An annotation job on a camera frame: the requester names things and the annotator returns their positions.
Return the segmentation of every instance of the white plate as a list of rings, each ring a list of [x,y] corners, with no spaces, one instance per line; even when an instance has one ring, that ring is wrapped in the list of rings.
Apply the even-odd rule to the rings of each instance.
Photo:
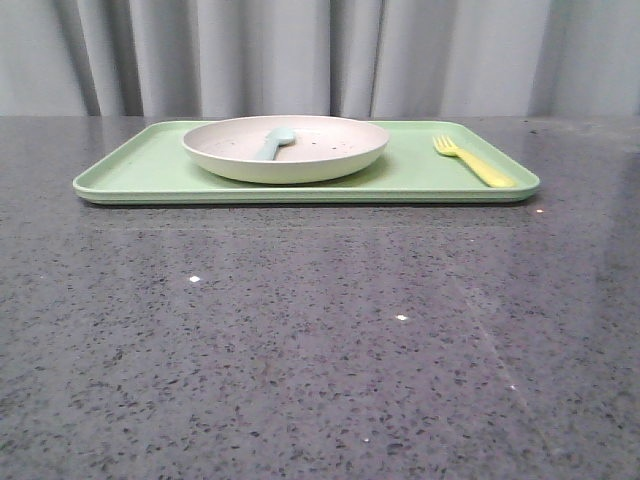
[[[276,127],[290,127],[296,141],[275,160],[251,160]],[[202,168],[246,182],[291,184],[342,177],[372,164],[389,133],[359,120],[313,115],[271,115],[223,120],[187,132],[182,145]]]

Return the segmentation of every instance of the green tray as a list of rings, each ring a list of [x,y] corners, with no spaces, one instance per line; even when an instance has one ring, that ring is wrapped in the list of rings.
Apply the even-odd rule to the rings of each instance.
[[[218,203],[485,203],[516,202],[533,195],[537,176],[466,127],[450,122],[375,121],[391,139],[372,165],[346,177],[269,186],[218,177],[183,150],[185,132],[204,121],[151,125],[78,175],[78,196],[100,204]],[[509,174],[514,188],[491,188],[458,159],[438,155],[435,135],[456,143]]]

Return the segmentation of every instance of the curtain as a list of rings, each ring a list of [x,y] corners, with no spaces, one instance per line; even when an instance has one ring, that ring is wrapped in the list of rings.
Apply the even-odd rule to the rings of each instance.
[[[640,114],[638,0],[0,0],[0,115]]]

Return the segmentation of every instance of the yellow fork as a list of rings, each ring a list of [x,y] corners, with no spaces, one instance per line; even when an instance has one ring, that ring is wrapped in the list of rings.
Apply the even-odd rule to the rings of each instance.
[[[434,137],[433,146],[440,155],[460,158],[460,160],[462,160],[478,177],[480,177],[484,183],[490,187],[509,188],[515,187],[516,185],[516,182],[512,178],[508,177],[501,171],[496,170],[474,154],[458,147],[447,135]]]

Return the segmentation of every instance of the spoon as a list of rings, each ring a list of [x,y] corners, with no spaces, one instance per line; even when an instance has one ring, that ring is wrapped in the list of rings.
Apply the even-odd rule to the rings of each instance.
[[[254,160],[275,160],[278,148],[296,141],[296,133],[289,127],[277,127],[269,132],[264,146],[253,157]]]

